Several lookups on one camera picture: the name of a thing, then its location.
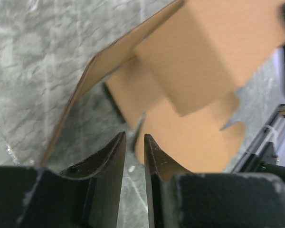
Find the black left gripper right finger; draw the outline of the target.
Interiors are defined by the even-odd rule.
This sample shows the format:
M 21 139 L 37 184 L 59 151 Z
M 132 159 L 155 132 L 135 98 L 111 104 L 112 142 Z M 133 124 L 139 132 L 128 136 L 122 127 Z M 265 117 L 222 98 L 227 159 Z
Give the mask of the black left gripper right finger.
M 149 227 L 179 228 L 174 177 L 192 172 L 164 152 L 150 134 L 144 135 L 144 166 Z

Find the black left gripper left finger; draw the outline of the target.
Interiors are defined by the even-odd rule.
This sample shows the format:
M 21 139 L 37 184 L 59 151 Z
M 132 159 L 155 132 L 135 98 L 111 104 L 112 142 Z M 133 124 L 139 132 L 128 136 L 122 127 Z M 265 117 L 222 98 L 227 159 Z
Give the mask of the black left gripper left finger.
M 83 182 L 77 190 L 75 218 L 84 228 L 117 226 L 126 149 L 125 132 L 104 148 L 60 172 Z

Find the brown cardboard box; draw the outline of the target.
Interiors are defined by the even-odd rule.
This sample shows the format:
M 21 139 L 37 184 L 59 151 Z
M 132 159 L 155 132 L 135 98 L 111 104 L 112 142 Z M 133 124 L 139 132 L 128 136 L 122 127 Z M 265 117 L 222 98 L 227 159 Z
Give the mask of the brown cardboard box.
M 176 0 L 91 60 L 55 127 L 46 164 L 74 104 L 111 74 L 108 87 L 130 126 L 142 128 L 193 172 L 221 172 L 244 139 L 235 91 L 285 44 L 280 0 Z

